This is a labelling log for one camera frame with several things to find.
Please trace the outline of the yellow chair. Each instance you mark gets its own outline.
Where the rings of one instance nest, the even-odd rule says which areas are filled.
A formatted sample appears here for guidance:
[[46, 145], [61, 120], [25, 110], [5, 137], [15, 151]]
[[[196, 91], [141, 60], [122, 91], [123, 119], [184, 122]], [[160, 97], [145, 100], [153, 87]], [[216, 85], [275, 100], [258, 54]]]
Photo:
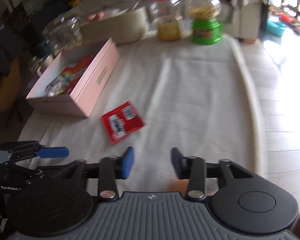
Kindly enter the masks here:
[[10, 74], [0, 81], [0, 113], [8, 110], [20, 92], [21, 73], [19, 59], [16, 57], [10, 65]]

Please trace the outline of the green candy dispenser toy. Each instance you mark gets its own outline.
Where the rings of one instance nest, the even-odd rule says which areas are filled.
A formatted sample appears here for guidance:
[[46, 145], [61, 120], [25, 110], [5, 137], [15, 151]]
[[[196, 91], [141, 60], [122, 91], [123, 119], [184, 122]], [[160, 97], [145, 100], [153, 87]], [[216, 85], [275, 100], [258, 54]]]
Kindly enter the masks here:
[[187, 16], [192, 21], [193, 43], [213, 45], [221, 40], [223, 24], [217, 20], [221, 7], [219, 0], [186, 0]]

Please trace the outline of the small red snack packet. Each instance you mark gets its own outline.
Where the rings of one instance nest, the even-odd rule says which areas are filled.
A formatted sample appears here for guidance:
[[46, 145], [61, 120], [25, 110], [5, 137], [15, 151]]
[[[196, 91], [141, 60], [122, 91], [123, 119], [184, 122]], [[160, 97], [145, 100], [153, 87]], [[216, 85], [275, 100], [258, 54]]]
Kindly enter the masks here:
[[130, 101], [105, 113], [101, 116], [101, 120], [112, 145], [145, 126], [143, 118]]

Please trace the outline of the green-edged clear snack packet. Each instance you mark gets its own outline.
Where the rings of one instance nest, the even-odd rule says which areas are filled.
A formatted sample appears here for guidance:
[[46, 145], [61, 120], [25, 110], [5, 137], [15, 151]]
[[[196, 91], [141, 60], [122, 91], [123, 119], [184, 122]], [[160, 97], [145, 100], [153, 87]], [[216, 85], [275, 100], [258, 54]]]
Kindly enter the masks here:
[[70, 81], [62, 76], [56, 77], [44, 89], [44, 95], [48, 97], [57, 96], [64, 93]]

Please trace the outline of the beige oval organizer tub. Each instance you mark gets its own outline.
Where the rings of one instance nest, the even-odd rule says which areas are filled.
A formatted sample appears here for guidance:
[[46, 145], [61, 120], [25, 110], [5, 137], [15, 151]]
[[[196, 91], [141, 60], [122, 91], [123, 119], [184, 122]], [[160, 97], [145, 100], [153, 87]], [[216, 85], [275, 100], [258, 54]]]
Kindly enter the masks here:
[[83, 39], [89, 42], [111, 38], [117, 45], [141, 40], [149, 31], [145, 7], [125, 11], [99, 21], [87, 21], [80, 26]]

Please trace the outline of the white ribbed mug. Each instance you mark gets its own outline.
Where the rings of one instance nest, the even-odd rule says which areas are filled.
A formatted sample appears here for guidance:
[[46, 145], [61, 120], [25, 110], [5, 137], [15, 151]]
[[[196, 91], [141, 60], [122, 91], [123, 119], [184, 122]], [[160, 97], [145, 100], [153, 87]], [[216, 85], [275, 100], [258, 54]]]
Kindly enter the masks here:
[[41, 76], [43, 72], [48, 68], [48, 66], [53, 63], [54, 61], [54, 56], [52, 54], [50, 55], [45, 55], [39, 60], [38, 68], [36, 70], [36, 73], [38, 76]]

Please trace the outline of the pink open storage box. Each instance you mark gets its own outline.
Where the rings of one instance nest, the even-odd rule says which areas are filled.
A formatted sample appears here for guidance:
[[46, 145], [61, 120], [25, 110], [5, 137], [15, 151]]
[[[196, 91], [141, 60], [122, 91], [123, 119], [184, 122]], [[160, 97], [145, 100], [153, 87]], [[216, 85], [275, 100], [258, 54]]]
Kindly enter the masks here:
[[120, 58], [112, 38], [62, 51], [26, 97], [41, 114], [88, 118]]

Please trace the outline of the red-lid clear plastic jar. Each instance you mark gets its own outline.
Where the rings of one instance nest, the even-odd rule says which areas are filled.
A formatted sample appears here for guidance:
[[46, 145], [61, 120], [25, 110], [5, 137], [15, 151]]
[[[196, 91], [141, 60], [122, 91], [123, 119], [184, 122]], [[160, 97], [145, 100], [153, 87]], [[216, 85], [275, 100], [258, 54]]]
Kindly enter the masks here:
[[179, 0], [152, 0], [150, 13], [160, 41], [176, 41], [182, 37], [181, 3]]

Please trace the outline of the pink egg-shaped toy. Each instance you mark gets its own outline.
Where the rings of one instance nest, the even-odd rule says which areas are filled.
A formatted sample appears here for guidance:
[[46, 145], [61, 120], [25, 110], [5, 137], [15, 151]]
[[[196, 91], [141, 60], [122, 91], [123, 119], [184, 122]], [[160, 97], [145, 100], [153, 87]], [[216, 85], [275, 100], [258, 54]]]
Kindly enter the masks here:
[[99, 20], [102, 20], [104, 18], [104, 11], [100, 11], [100, 12], [97, 12], [95, 14], [90, 14], [87, 16], [86, 20], [89, 21], [89, 22], [93, 22], [93, 21], [99, 21]]

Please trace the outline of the glass jar with nuts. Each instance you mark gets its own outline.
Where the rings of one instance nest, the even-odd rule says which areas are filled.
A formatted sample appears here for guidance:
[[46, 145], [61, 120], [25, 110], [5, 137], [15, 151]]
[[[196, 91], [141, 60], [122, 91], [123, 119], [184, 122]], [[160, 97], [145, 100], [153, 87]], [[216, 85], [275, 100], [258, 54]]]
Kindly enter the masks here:
[[79, 19], [78, 16], [65, 17], [61, 14], [44, 28], [42, 35], [54, 56], [82, 43]]

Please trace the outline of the blue plastic basin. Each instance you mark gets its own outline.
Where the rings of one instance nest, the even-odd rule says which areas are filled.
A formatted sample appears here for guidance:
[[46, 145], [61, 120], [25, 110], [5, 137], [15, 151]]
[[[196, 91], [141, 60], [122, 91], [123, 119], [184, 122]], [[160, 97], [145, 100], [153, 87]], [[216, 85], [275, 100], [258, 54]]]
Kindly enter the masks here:
[[287, 29], [288, 27], [280, 21], [267, 20], [267, 31], [277, 37], [282, 37]]

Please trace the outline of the long red snack packet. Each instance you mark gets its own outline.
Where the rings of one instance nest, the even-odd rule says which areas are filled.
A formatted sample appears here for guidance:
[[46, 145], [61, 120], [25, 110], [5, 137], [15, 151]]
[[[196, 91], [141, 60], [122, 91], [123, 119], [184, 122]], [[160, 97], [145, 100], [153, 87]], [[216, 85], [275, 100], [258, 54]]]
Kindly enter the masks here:
[[61, 76], [70, 81], [67, 90], [64, 92], [65, 94], [70, 94], [73, 91], [74, 87], [76, 86], [92, 60], [92, 55], [88, 55], [77, 61], [76, 63], [68, 65], [62, 71]]

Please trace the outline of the white tablecloth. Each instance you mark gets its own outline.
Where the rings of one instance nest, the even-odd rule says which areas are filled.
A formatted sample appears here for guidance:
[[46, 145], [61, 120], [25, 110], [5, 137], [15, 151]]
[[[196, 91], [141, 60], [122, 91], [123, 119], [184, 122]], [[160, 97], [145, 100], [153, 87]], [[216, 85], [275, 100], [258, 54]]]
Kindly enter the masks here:
[[[119, 180], [124, 191], [167, 191], [177, 178], [171, 149], [208, 162], [229, 159], [264, 175], [262, 115], [253, 80], [239, 42], [224, 36], [203, 46], [188, 38], [160, 42], [149, 36], [120, 46], [121, 54], [89, 118], [33, 112], [20, 140], [48, 147], [65, 146], [64, 159], [34, 158], [26, 168], [89, 163], [121, 155], [131, 146], [135, 162], [130, 176]], [[145, 126], [111, 144], [102, 115], [131, 102]]]

